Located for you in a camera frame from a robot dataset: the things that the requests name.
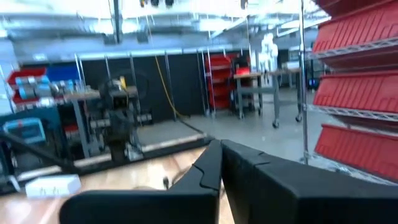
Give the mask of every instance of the metal shelf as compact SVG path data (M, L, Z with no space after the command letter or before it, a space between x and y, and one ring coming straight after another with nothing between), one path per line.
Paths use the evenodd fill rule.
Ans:
M392 46L396 46L396 45L398 45L397 37L391 38L391 39L386 39L386 40L378 40L376 42L367 43L367 44L347 46L347 47L341 48L341 49L331 49L331 50L327 50L324 52L307 54L307 60L333 57L333 56L345 55L345 54L352 54L352 53L356 53L356 52L381 49L384 47L392 47Z
M391 182L389 180L385 180L383 178L377 177L372 174L368 174L367 172L355 169L350 166L343 165L339 162L335 162L333 160L327 159L317 153L306 154L308 159L314 159L320 161L322 164L328 166L328 169L331 169L336 172L342 172L348 174L353 177L357 177L359 179L364 179L372 182L376 182L378 184L386 184L386 185L398 185L397 183Z
M353 110L346 108L333 108L327 106L316 106L316 105L304 105L304 109L307 111L314 111L325 114L335 114L343 116L353 116L357 118L368 118L368 119L378 119L383 121L394 121L398 122L398 114L394 113L382 113L375 111L365 111L365 110Z

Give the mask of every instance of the wooden tabletop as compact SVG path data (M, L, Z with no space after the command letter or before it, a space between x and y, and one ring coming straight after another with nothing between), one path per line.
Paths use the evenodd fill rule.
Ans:
M301 72L299 68L295 69L279 69L273 72L267 72L267 73L261 73L261 72L251 72L247 74L242 74L242 75L234 75L234 79L239 79L239 78L256 78L262 75L288 75L291 73L299 73Z

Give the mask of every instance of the yellow cable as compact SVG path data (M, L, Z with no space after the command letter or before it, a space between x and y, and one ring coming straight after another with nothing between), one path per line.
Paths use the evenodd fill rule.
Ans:
M147 16L147 25L148 25L148 28L149 28L149 36L150 36L150 40L151 40L150 43L152 44L152 46L154 46L153 38L152 38L152 32L150 31L150 25L149 25L149 21L148 21L148 16ZM159 72L160 80L162 80L163 90L164 90L164 93L166 94L167 101L169 102L170 107L173 109L174 113L177 116L179 116L179 117L186 116L186 115L183 115L180 112L178 112L177 109L175 109L174 104L172 103L172 100L170 99L169 93L167 91L166 84L164 83L162 70L160 69L159 61L157 60L157 56L156 55L155 55L155 61L156 61L157 70Z
M185 115L182 115L180 112L177 111L177 109L175 109L175 107L174 107L174 105L172 103L172 100L170 99L169 93L168 93L167 88L166 88L166 84L164 83L164 80L163 80L163 75L162 75L162 71L160 69L159 61L157 60L157 56L156 55L155 55L155 61L156 61L156 65L157 65L157 70L159 71L160 79L162 80L164 93L166 94L167 101L169 102L170 107L173 109L175 114L177 114L179 117L184 117Z

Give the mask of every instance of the ceiling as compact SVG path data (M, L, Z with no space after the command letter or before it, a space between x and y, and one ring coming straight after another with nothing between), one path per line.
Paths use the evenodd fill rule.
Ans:
M114 0L0 0L0 37L19 41L148 30L151 34L208 35L218 30L259 32L282 24L286 29L298 25L286 23L297 21L300 0L248 3L242 10L240 0L175 0L173 7L166 8L160 0L159 7L141 8L139 0L119 0L115 10ZM327 16L310 0L305 0L305 11L311 22Z

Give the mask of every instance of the blue bin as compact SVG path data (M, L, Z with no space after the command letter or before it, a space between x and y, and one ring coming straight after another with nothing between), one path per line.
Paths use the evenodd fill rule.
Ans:
M50 82L79 80L79 71L75 65L50 66L47 68L46 75L49 78Z

